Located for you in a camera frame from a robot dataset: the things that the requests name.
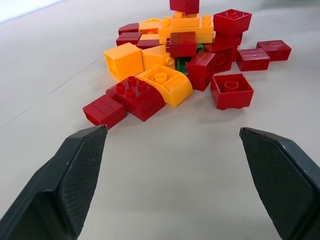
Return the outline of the red curved studded toy brick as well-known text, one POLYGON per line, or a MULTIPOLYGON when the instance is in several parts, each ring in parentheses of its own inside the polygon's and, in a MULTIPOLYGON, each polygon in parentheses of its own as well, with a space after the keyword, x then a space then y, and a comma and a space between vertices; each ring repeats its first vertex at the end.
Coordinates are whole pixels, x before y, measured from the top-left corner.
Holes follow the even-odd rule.
POLYGON ((105 94, 124 105, 126 111, 145 122, 165 105, 164 98, 152 85, 129 76, 108 88, 105 94))

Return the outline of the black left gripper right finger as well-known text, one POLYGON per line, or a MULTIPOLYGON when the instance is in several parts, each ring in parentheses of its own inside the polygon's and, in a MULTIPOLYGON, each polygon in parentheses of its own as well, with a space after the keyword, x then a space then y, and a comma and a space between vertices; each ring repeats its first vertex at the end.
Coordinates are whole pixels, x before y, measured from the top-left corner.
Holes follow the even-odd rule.
POLYGON ((320 240, 320 167, 291 139, 242 127, 250 173, 282 240, 320 240))

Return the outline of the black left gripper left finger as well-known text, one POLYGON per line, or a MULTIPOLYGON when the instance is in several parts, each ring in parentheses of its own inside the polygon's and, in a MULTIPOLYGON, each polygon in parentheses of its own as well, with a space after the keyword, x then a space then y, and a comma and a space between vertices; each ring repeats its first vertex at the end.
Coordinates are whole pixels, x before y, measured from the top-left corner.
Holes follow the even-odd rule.
POLYGON ((77 240, 97 187, 106 125, 68 136, 0 219, 0 240, 77 240))

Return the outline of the red square building block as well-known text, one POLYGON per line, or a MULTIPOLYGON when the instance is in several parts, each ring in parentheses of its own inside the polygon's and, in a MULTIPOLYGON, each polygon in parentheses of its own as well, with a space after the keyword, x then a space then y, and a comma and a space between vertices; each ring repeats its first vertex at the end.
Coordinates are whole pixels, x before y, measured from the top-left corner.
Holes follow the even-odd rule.
POLYGON ((242 73, 213 75, 210 93, 218 110, 249 107, 254 89, 242 73))
POLYGON ((235 52, 234 45, 230 43, 205 44, 204 51, 215 54, 215 74, 227 72, 231 69, 235 52))
POLYGON ((197 55, 196 33, 172 32, 166 39, 165 50, 171 58, 194 57, 197 55))
POLYGON ((229 43, 233 45, 234 47, 238 47, 243 38, 243 33, 238 34, 236 36, 228 36, 222 33, 215 32, 215 38, 214 38, 214 43, 215 44, 226 44, 229 43))
POLYGON ((186 63, 187 78, 194 90, 206 90, 215 71, 216 59, 215 53, 200 51, 186 63))
POLYGON ((235 37, 249 29, 251 19, 252 13, 228 9, 214 14, 214 30, 218 34, 235 37))
POLYGON ((185 15, 200 12, 200 0, 169 0, 170 10, 183 12, 185 15))

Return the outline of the red curved building block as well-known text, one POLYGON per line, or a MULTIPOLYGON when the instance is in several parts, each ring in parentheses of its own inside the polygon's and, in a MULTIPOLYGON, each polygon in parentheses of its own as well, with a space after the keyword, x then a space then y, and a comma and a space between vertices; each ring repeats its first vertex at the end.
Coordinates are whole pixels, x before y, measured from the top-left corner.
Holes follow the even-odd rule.
POLYGON ((126 24, 118 29, 118 35, 122 33, 136 33, 139 32, 140 24, 138 22, 126 24))

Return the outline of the red ribbed building block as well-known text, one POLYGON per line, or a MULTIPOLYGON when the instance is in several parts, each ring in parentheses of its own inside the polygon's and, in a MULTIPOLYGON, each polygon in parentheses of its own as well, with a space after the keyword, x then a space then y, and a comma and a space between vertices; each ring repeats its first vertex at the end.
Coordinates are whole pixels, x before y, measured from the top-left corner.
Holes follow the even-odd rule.
POLYGON ((149 49, 161 45, 166 45, 166 42, 161 42, 160 35, 158 33, 142 34, 138 40, 136 46, 142 50, 149 49))
POLYGON ((116 45, 121 46, 126 43, 137 45, 142 35, 141 32, 122 32, 116 39, 116 45))
POLYGON ((292 48, 282 40, 258 41, 256 48, 262 48, 271 62, 287 61, 292 48))
POLYGON ((240 49, 236 53, 235 62, 241 72, 265 71, 271 58, 263 48, 240 49))
POLYGON ((87 104, 82 110, 92 124, 106 125, 108 130, 127 117, 124 105, 106 94, 87 104))

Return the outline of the yellow curved building block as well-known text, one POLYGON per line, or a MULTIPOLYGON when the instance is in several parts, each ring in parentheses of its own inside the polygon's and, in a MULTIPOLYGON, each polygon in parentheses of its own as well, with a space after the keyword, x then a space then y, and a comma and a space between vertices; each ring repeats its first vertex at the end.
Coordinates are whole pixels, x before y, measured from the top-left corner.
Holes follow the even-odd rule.
POLYGON ((154 65, 136 77, 155 87, 162 95, 164 102, 173 107, 193 93, 192 84, 183 73, 164 65, 154 65))
POLYGON ((141 21, 139 23, 138 31, 142 34, 158 34, 161 21, 161 19, 154 17, 141 21))

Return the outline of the yellow square building block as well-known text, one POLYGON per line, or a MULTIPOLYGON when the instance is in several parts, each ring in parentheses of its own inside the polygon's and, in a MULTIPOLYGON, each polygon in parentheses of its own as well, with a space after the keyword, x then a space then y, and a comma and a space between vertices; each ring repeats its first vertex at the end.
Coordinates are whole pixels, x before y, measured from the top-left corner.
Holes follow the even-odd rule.
POLYGON ((145 71, 142 50, 125 43, 103 52, 109 73, 118 81, 145 71))
POLYGON ((144 70, 147 71, 155 65, 162 65, 170 69, 175 69, 175 60, 166 52, 165 45, 143 49, 142 51, 144 70))

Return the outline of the green plastic toy brick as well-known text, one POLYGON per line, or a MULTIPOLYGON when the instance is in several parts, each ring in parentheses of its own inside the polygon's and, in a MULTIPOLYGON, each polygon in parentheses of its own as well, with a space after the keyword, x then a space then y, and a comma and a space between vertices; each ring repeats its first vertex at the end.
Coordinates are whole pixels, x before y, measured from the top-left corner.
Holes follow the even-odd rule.
MULTIPOLYGON (((197 44, 196 52, 203 52, 204 46, 201 43, 197 44)), ((183 73, 184 75, 188 74, 188 70, 186 69, 186 64, 192 60, 192 57, 177 57, 175 58, 175 70, 183 73)))

